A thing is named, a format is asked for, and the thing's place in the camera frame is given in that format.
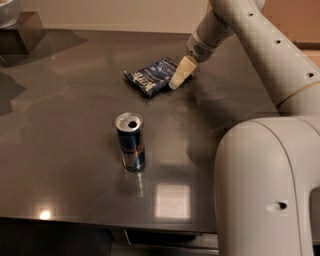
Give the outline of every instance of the red bull can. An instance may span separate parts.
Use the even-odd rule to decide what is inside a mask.
[[[142,117],[136,113],[123,113],[117,117],[115,125],[124,167],[129,171],[141,170],[146,163]]]

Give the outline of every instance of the stainless steel table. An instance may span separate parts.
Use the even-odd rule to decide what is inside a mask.
[[[236,36],[177,91],[148,99],[124,77],[185,34],[47,30],[0,67],[0,216],[215,233],[213,166],[233,125],[277,113]],[[147,164],[122,167],[115,118],[144,119]]]

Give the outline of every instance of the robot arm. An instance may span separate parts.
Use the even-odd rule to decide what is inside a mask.
[[[283,116],[239,124],[219,145],[214,170],[219,251],[311,256],[309,197],[320,186],[319,68],[260,13],[263,1],[210,3],[213,11],[189,39],[188,56],[170,86],[177,88],[234,31]]]

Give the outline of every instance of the blue snack bag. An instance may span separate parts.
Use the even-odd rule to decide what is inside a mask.
[[[169,84],[177,65],[172,59],[163,58],[136,72],[127,73],[124,71],[124,74],[149,98],[152,98]]]

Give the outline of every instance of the wall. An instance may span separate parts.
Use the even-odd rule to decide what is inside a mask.
[[[45,28],[191,33],[207,0],[25,0]]]
[[[291,41],[320,43],[319,0],[266,0],[263,14]]]

